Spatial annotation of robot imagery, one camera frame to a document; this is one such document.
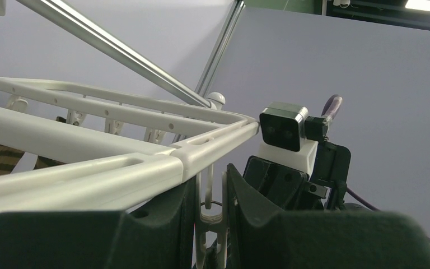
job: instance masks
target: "metal pole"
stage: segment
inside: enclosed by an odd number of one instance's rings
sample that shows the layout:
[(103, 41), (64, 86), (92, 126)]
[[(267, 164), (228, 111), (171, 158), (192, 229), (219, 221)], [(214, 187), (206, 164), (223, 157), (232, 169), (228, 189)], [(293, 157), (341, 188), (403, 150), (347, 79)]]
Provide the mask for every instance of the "metal pole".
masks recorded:
[[(200, 77), (197, 87), (195, 88), (195, 92), (202, 97), (207, 97), (208, 90), (212, 84), (218, 64), (222, 59), (225, 48), (227, 47), (228, 41), (230, 41), (230, 37), (233, 33), (236, 22), (238, 21), (240, 13), (244, 7), (245, 3), (242, 0), (235, 0), (230, 12), (228, 13), (228, 17), (223, 24), (222, 31), (220, 32), (217, 42), (213, 47), (212, 54), (210, 55), (207, 65), (205, 66), (202, 76)], [(183, 140), (185, 137), (186, 136), (176, 134), (172, 142), (175, 143), (177, 141)]]
[(209, 108), (210, 102), (135, 50), (103, 30), (62, 0), (17, 0), (34, 12), (140, 74), (187, 104)]

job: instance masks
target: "purple cable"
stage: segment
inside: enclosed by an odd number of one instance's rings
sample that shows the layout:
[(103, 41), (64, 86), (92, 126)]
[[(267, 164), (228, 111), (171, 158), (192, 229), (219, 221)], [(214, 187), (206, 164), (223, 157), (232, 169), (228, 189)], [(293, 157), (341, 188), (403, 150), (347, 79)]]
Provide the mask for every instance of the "purple cable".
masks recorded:
[(353, 192), (350, 188), (347, 188), (347, 193), (350, 194), (355, 200), (360, 202), (362, 205), (364, 205), (366, 208), (372, 210), (372, 211), (380, 211), (376, 206), (372, 205), (371, 203), (365, 201), (362, 197), (360, 197), (358, 194)]
[(324, 105), (324, 109), (322, 110), (322, 116), (330, 117), (331, 120), (335, 118), (337, 112), (339, 111), (340, 106), (342, 105), (342, 97), (340, 95), (332, 95), (327, 103)]

